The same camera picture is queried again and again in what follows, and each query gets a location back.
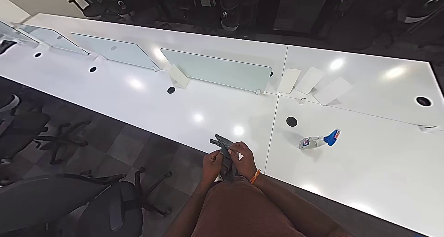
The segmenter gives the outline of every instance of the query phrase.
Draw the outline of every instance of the chair backrest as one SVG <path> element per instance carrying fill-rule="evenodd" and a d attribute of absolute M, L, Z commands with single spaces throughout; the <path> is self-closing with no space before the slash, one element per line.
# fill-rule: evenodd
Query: chair backrest
<path fill-rule="evenodd" d="M 32 177 L 0 189 L 0 234 L 56 220 L 109 185 L 72 174 Z"/>

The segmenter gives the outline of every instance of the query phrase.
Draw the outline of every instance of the brown shirt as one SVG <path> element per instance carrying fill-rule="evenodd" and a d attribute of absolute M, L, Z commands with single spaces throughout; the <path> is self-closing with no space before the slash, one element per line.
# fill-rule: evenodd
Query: brown shirt
<path fill-rule="evenodd" d="M 305 237 L 285 214 L 244 177 L 208 191 L 192 237 Z M 331 233 L 328 237 L 350 237 Z"/>

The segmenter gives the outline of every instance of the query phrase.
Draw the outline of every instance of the wrist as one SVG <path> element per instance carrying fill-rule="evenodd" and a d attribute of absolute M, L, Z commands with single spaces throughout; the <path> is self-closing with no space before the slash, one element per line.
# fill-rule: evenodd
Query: wrist
<path fill-rule="evenodd" d="M 247 178 L 247 180 L 251 180 L 251 178 L 253 178 L 253 176 L 256 174 L 258 170 L 255 169 L 254 171 L 248 172 L 245 175 L 243 175 L 245 178 Z"/>
<path fill-rule="evenodd" d="M 201 180 L 199 182 L 199 184 L 197 184 L 197 188 L 196 190 L 200 190 L 200 191 L 208 191 L 211 188 L 211 185 L 213 184 L 213 181 L 204 181 Z"/>

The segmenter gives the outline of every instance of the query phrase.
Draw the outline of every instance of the person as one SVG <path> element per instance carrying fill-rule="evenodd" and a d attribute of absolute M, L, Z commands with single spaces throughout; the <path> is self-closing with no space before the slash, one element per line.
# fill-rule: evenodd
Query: person
<path fill-rule="evenodd" d="M 351 237 L 316 206 L 261 174 L 245 143 L 234 143 L 229 153 L 241 176 L 214 184 L 223 155 L 206 155 L 200 183 L 164 237 Z"/>

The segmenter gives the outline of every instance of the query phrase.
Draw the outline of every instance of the white desk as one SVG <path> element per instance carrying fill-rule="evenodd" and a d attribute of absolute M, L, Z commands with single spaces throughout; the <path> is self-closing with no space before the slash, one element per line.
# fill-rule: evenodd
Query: white desk
<path fill-rule="evenodd" d="M 163 69 L 166 59 L 156 56 L 160 47 L 272 67 L 268 93 L 260 96 L 197 80 L 168 94 L 171 82 L 163 71 L 113 61 L 93 63 L 91 56 L 54 48 L 34 58 L 39 49 L 14 46 L 0 56 L 1 76 L 205 152 L 215 149 L 208 142 L 215 133 L 242 140 L 266 174 L 431 237 L 444 235 L 438 222 L 444 209 L 439 144 L 444 132 L 422 133 L 413 125 L 442 122 L 442 96 L 427 63 L 293 46 L 287 52 L 287 45 L 45 14 L 27 24 L 55 29 L 68 38 L 75 32 L 137 43 Z M 301 98 L 297 92 L 286 95 L 290 97 L 275 94 L 284 62 L 285 68 L 304 70 L 312 63 L 325 70 L 334 54 L 347 58 L 345 69 L 326 80 L 343 76 L 355 84 L 351 94 L 338 99 L 341 104 L 331 104 L 344 109 L 299 105 L 290 98 Z M 398 64 L 407 64 L 411 71 L 391 82 L 375 79 Z M 94 73 L 88 71 L 92 66 L 98 68 Z M 377 71 L 368 66 L 378 66 Z M 365 87 L 372 92 L 365 94 Z M 410 97 L 417 94 L 434 105 L 425 110 L 412 104 Z M 311 94 L 303 97 L 314 101 Z M 298 126 L 288 127 L 288 116 L 296 117 Z M 302 137 L 322 136 L 335 128 L 342 133 L 333 147 L 306 153 L 297 149 Z"/>
<path fill-rule="evenodd" d="M 430 64 L 381 56 L 369 56 L 308 47 L 289 46 L 284 68 L 300 69 L 298 81 L 310 67 L 325 76 L 308 95 L 293 90 L 283 96 L 307 98 L 337 77 L 352 84 L 352 89 L 329 106 L 376 115 L 417 125 L 444 128 L 444 99 Z M 423 107 L 416 97 L 426 97 L 432 106 Z"/>
<path fill-rule="evenodd" d="M 273 76 L 265 92 L 277 94 L 282 78 L 287 45 L 247 41 L 212 35 L 200 35 L 179 31 L 115 24 L 96 20 L 37 14 L 25 24 L 50 28 L 76 42 L 71 33 L 91 35 L 135 43 L 161 69 L 169 67 L 161 48 L 212 56 L 271 67 Z"/>
<path fill-rule="evenodd" d="M 191 80 L 172 86 L 166 71 L 101 61 L 56 48 L 12 47 L 0 56 L 0 75 L 204 152 L 214 134 L 244 141 L 265 168 L 278 95 Z M 97 70 L 89 72 L 91 66 Z"/>
<path fill-rule="evenodd" d="M 302 138 L 335 128 L 333 146 L 298 149 Z M 437 237 L 444 234 L 443 142 L 442 131 L 279 96 L 265 173 Z"/>

